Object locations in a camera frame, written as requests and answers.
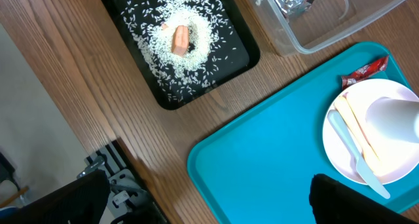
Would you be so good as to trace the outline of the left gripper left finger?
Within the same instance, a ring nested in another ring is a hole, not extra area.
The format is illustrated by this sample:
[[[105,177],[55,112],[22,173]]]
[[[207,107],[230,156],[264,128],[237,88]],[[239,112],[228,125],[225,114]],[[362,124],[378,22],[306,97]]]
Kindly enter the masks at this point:
[[[110,184],[103,170],[96,170],[2,217],[3,224],[98,224],[107,206]]]

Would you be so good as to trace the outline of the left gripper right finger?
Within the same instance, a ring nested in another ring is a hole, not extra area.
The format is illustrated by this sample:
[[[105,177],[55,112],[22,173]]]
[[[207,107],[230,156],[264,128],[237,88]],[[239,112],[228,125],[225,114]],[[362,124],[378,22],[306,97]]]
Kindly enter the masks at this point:
[[[312,178],[309,203],[317,224],[415,224],[325,174]]]

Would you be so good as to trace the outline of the white paper cup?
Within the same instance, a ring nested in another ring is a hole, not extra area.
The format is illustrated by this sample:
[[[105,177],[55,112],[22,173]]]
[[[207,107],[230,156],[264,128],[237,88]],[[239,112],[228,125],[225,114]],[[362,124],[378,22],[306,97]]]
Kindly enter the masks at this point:
[[[369,106],[365,120],[388,138],[418,143],[418,102],[380,98]]]

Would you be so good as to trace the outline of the red sauce packet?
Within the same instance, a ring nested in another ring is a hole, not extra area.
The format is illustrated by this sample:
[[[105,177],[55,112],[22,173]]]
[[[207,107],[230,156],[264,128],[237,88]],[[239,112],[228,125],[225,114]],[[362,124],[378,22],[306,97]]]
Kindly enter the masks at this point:
[[[386,56],[355,70],[349,75],[342,76],[342,89],[344,90],[353,84],[364,81],[369,77],[380,73],[381,71],[385,71],[388,65],[388,61],[389,56]]]

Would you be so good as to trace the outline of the orange food cube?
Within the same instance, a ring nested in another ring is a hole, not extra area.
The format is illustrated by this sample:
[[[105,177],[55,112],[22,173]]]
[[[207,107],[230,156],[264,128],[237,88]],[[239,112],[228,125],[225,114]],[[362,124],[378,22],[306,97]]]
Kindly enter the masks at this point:
[[[172,53],[184,56],[189,47],[189,29],[187,26],[178,26],[172,39]]]

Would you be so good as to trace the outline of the white rice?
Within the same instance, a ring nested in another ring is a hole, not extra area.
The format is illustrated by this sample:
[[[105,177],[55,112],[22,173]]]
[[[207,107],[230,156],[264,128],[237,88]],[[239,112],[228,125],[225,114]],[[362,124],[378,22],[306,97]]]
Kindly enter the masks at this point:
[[[115,0],[148,70],[170,103],[186,103],[214,87],[231,59],[222,50],[235,35],[222,0]],[[189,29],[184,56],[172,53],[178,26]]]

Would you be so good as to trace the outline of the light grey plastic knife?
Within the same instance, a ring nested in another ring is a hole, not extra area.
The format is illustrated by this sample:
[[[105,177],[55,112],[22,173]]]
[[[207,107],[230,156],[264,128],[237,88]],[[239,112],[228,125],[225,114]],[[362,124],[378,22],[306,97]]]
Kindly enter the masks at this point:
[[[331,126],[339,138],[345,144],[349,152],[351,152],[351,154],[354,156],[356,172],[371,189],[373,189],[383,198],[389,199],[390,193],[383,186],[383,184],[381,184],[379,179],[374,175],[373,171],[367,165],[365,159],[357,149],[355,142],[350,135],[349,129],[346,126],[346,123],[344,122],[344,119],[340,113],[336,110],[331,110],[328,112],[327,118],[329,119]]]

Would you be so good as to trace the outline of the pink round plate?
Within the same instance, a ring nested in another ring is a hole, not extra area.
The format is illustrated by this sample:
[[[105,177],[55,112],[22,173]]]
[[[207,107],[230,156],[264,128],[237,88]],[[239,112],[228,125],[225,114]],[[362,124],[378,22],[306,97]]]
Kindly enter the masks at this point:
[[[365,139],[378,153],[380,163],[374,173],[382,184],[393,183],[415,169],[418,164],[417,143],[390,139],[366,121],[368,108],[380,98],[417,102],[418,96],[410,88],[388,79],[369,79],[349,86],[338,97],[347,99]],[[328,119],[323,123],[322,139],[326,155],[335,169],[347,179],[364,185],[365,182],[356,172],[353,154]]]

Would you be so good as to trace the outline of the teal plastic tray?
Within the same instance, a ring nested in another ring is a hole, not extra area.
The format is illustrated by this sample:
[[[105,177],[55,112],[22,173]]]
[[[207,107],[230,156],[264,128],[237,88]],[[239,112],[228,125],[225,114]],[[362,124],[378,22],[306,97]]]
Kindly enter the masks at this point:
[[[191,150],[187,171],[220,223],[313,223],[310,184],[325,174],[401,213],[418,203],[418,170],[382,198],[331,163],[323,123],[341,78],[389,50],[358,43],[216,131]]]

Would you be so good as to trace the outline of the yellow plastic fork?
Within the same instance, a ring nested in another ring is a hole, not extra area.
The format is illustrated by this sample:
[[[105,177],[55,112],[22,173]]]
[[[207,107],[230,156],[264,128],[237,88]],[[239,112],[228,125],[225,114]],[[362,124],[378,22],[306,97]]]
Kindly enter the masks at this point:
[[[373,148],[369,145],[366,140],[363,131],[350,107],[347,99],[343,96],[339,96],[334,102],[335,109],[340,113],[347,127],[354,135],[357,143],[361,146],[362,155],[369,168],[374,172],[375,175],[379,175],[382,171],[382,165],[374,152]]]

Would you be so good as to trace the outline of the clear plastic bin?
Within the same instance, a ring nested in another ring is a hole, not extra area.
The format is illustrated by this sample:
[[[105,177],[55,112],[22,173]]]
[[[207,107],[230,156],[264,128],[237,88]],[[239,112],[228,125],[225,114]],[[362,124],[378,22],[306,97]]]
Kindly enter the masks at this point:
[[[285,18],[275,0],[248,0],[272,48],[280,55],[312,54],[359,31],[405,0],[315,0]]]

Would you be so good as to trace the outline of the black plastic tray bin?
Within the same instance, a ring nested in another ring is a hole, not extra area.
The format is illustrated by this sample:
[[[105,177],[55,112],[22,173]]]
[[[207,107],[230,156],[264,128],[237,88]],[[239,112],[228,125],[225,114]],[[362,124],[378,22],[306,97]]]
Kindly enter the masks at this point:
[[[134,60],[144,76],[149,88],[151,89],[153,95],[155,96],[157,102],[164,108],[169,110],[174,110],[180,108],[182,105],[193,101],[195,98],[200,97],[201,95],[209,92],[210,90],[216,88],[220,84],[223,84],[235,76],[247,71],[254,67],[260,58],[260,50],[257,46],[245,20],[243,19],[238,7],[236,6],[234,0],[222,0],[222,3],[226,9],[227,16],[232,22],[232,26],[235,30],[235,35],[228,38],[227,47],[222,50],[223,54],[228,54],[231,59],[229,62],[224,61],[222,65],[225,67],[225,70],[221,72],[220,81],[210,89],[199,92],[197,96],[191,97],[186,103],[170,103],[168,100],[163,98],[161,90],[157,87],[156,81],[151,75],[150,70],[147,68],[147,64],[143,59],[142,54],[139,52],[137,46],[134,44],[134,40],[130,35],[129,31],[126,29],[125,24],[122,21],[122,18],[119,14],[119,8],[122,6],[120,1],[115,0],[101,0],[104,4],[107,12],[112,18],[114,24],[116,25],[120,35],[124,39],[124,42],[128,49],[130,50],[131,55],[134,57]]]

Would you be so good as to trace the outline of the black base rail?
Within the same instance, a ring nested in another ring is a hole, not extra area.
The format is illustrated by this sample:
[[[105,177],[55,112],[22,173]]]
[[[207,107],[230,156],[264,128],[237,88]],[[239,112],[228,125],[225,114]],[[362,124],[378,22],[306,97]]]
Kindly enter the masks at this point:
[[[145,181],[122,150],[122,141],[114,140],[84,159],[86,168],[77,175],[84,177],[96,170],[106,173],[110,185],[107,207],[113,223],[169,224]]]

